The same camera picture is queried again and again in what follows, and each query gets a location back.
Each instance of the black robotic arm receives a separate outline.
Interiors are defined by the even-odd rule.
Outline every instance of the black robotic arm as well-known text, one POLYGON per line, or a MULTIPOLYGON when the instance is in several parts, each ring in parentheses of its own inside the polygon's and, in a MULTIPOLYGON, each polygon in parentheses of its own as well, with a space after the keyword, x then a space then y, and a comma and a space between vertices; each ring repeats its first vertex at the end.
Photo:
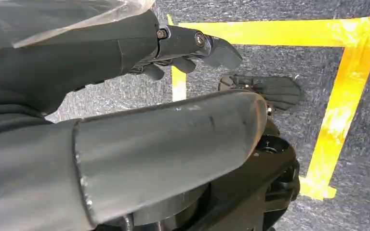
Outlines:
POLYGON ((159 79, 156 64, 188 73, 194 58, 229 68, 241 62, 226 41, 160 26, 151 11, 1 48, 0 231, 82 231, 103 223, 229 230, 240 209, 252 217, 237 229, 271 227, 298 193, 298 166, 290 145, 267 128, 259 94, 230 90, 58 124, 44 119, 87 84, 126 73, 159 79), (256 208, 243 210, 249 198, 256 208))

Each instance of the yellow tape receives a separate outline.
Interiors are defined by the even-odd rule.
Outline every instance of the yellow tape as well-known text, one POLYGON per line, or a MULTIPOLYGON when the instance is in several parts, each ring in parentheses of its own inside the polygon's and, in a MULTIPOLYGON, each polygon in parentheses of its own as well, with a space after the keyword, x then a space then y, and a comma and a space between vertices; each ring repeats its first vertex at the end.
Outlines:
POLYGON ((348 39, 321 124, 302 193, 316 199, 334 197, 326 189, 370 74, 370 18, 360 18, 348 39))
POLYGON ((167 14, 167 19, 168 19, 168 25, 175 25, 174 23, 173 23, 173 20, 172 20, 172 17, 171 17, 171 15, 169 15, 169 14, 167 14))
POLYGON ((172 67, 172 101, 186 99, 186 74, 172 67))
MULTIPOLYGON (((336 190, 328 185, 370 73, 370 17, 179 26, 201 30, 232 44, 345 47, 309 170, 305 178, 300 178, 301 194, 318 200, 333 198, 336 190)), ((173 70, 172 85, 184 86, 185 82, 186 76, 173 70)))

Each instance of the clear plastic wrap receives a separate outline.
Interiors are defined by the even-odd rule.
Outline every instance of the clear plastic wrap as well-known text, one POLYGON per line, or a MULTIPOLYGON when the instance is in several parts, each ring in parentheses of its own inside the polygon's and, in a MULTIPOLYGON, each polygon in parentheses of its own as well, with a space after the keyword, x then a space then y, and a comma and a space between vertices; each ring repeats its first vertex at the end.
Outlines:
POLYGON ((144 13, 155 0, 0 0, 0 48, 144 13))

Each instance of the bolt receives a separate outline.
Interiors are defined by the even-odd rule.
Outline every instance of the bolt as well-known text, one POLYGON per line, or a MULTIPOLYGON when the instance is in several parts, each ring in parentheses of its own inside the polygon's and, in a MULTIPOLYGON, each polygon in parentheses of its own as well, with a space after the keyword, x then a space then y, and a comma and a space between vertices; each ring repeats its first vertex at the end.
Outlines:
POLYGON ((205 36, 202 33, 197 32, 195 34, 195 41, 197 43, 197 46, 199 47, 205 46, 205 36))
POLYGON ((271 116, 274 112, 274 108, 271 105, 267 105, 267 115, 271 116))
POLYGON ((164 39, 167 36, 168 36, 167 31, 165 31, 164 29, 161 29, 161 30, 157 31, 157 38, 164 39))

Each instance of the plastic sheet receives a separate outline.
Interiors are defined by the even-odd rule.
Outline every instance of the plastic sheet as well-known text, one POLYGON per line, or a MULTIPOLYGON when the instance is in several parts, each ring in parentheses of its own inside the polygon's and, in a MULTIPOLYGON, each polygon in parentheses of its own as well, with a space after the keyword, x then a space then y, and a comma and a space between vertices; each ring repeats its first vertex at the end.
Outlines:
MULTIPOLYGON (((370 17, 331 20, 179 23, 179 26, 228 40, 232 44, 344 47, 320 133, 301 194, 333 198, 329 186, 348 130, 370 74, 370 17)), ((186 75, 172 72, 173 96, 184 99, 186 75)))
POLYGON ((0 0, 0 48, 144 13, 155 0, 0 0))

